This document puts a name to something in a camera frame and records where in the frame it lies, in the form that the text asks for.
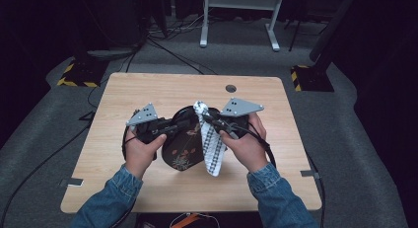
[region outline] hand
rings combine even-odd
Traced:
[[[250,114],[248,122],[251,123],[262,139],[265,140],[267,131],[256,113]],[[256,172],[268,164],[265,150],[258,140],[247,133],[240,139],[233,139],[227,132],[220,131],[222,141],[234,152],[237,159],[251,172]]]
[[[135,137],[135,134],[128,129],[125,141]],[[154,158],[154,153],[163,146],[167,136],[160,135],[149,144],[145,144],[139,139],[135,138],[125,144],[126,147],[126,169],[138,180],[142,180],[147,168],[151,165]]]

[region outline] person's left hand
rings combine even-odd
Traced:
[[[135,134],[128,129],[125,141],[135,137]],[[125,144],[126,147],[126,169],[138,180],[142,180],[147,168],[151,165],[154,158],[154,153],[163,146],[167,136],[160,135],[149,144],[145,144],[139,139],[135,138]]]

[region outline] white stand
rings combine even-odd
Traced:
[[[217,8],[237,8],[237,9],[255,9],[273,11],[270,24],[266,24],[268,37],[274,51],[279,51],[280,46],[274,35],[273,28],[276,23],[277,14],[279,13],[281,0],[205,0],[203,27],[200,36],[200,46],[206,47],[208,44],[208,13],[209,7]]]

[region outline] forearm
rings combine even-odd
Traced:
[[[124,166],[105,183],[104,189],[86,201],[77,212],[71,227],[109,227],[129,210],[143,182]]]
[[[317,227],[301,199],[271,164],[248,174],[247,179],[264,227]]]

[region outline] desk leg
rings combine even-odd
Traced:
[[[265,25],[265,29],[267,30],[268,37],[270,38],[271,46],[273,48],[273,51],[279,51],[280,46],[277,42],[276,36],[274,35],[274,25],[276,24],[277,15],[279,13],[281,0],[277,0],[276,5],[274,7],[273,15],[271,17],[270,24]]]
[[[209,0],[205,0],[205,7],[203,9],[203,27],[200,36],[200,47],[208,45],[208,16],[209,16]]]

